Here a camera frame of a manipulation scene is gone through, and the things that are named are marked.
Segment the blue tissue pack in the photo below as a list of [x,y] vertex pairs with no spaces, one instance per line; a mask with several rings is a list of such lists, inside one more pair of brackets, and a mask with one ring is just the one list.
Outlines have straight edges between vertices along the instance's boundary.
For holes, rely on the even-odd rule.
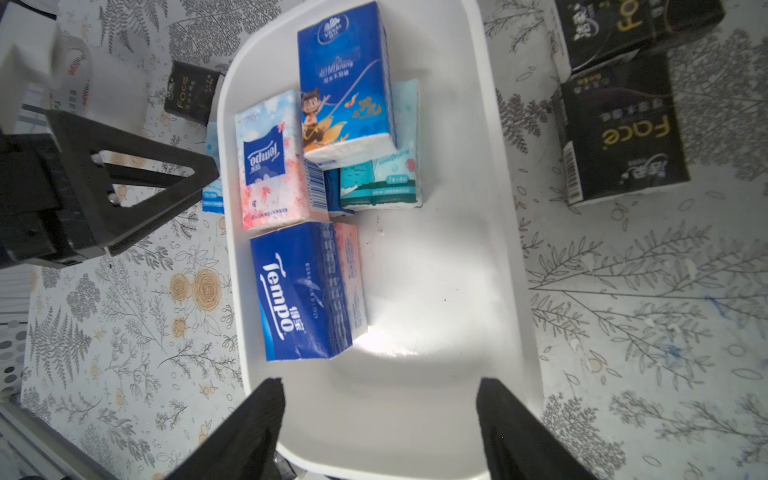
[[[214,158],[216,168],[219,164],[219,137],[216,132],[216,122],[208,124],[205,134],[205,153]],[[210,185],[203,188],[203,212],[224,215],[224,197],[221,188],[221,178],[217,178]]]
[[323,172],[326,181],[326,205],[329,217],[348,217],[355,212],[341,208],[341,170],[335,168]]
[[323,170],[397,152],[386,33],[376,2],[299,31],[304,157]]
[[328,359],[352,345],[332,223],[276,230],[250,247],[267,361]]

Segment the pink floral tissue pack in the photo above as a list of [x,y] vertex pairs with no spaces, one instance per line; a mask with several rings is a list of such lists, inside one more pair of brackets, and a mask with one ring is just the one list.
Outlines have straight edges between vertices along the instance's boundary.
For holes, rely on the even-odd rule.
[[235,115],[245,230],[328,221],[323,172],[303,156],[300,105],[291,90]]
[[339,251],[349,328],[352,330],[352,338],[356,339],[368,331],[366,302],[362,294],[360,242],[357,237],[357,227],[348,223],[334,223],[333,232],[336,235],[336,249]]

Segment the table surface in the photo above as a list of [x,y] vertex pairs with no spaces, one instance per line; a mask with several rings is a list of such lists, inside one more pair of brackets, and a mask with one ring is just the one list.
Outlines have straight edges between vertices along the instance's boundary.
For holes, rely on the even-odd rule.
[[[171,58],[225,70],[297,3],[61,0],[60,22],[142,71],[147,137],[203,151],[205,128],[163,111]],[[670,54],[693,180],[569,207],[543,3],[480,1],[541,420],[600,478],[768,478],[768,4],[726,1]],[[33,275],[23,405],[118,478],[163,478],[243,400],[226,234],[197,205],[117,258]]]

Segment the tissue pack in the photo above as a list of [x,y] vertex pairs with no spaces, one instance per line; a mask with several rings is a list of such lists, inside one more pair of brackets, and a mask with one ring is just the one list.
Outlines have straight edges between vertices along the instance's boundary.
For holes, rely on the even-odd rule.
[[568,203],[646,193],[690,180],[666,55],[576,77],[561,85],[552,104]]
[[301,152],[300,93],[287,91],[235,116],[245,230],[327,221],[323,172]]
[[323,170],[394,154],[386,33],[371,2],[298,34],[304,156]]
[[[205,153],[213,157],[216,168],[221,170],[219,162],[219,137],[216,132],[215,121],[208,124],[205,134]],[[221,178],[217,178],[210,185],[203,188],[203,212],[224,215],[224,198],[221,188]]]
[[250,241],[266,359],[326,359],[352,345],[333,225],[307,222]]
[[341,170],[334,168],[333,170],[325,170],[323,172],[324,180],[326,181],[326,203],[328,204],[328,216],[334,217],[348,217],[354,215],[355,212],[347,210],[341,206]]
[[341,169],[341,206],[350,210],[421,207],[419,81],[392,86],[400,149],[394,155]]
[[563,82],[591,68],[697,40],[724,16],[720,0],[549,0],[544,8]]
[[362,295],[360,243],[357,237],[357,227],[346,223],[334,223],[333,230],[336,234],[336,247],[339,251],[349,328],[352,330],[352,338],[355,339],[368,331],[366,303]]

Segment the chinese characters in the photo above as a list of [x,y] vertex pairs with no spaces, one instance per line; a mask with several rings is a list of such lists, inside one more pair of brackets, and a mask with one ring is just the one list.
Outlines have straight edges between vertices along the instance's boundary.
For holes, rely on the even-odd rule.
[[656,154],[651,158],[638,158],[629,162],[629,169],[621,175],[621,182],[628,180],[631,176],[635,180],[645,177],[666,177],[667,176],[667,155]]
[[371,97],[365,97],[358,103],[358,105],[360,108],[352,114],[352,118],[365,120],[366,118],[375,117],[376,115],[382,113],[381,105],[375,103]]
[[632,115],[638,112],[643,113],[643,112],[649,111],[651,108],[656,110],[657,108],[663,108],[663,107],[664,107],[664,99],[661,97],[656,97],[650,102],[641,101],[637,104],[628,105],[624,108],[615,108],[612,111],[605,111],[602,114],[600,114],[600,119],[603,122],[609,121],[611,119],[620,120],[623,117],[631,117]]
[[574,40],[595,36],[600,31],[600,25],[592,19],[594,17],[594,6],[584,7],[582,4],[577,3],[572,8],[574,9],[573,22],[576,31]]
[[337,78],[346,77],[349,75],[349,69],[345,68],[344,70],[335,71],[332,74],[329,74],[327,77],[323,77],[323,83],[326,84],[330,81],[334,81]]

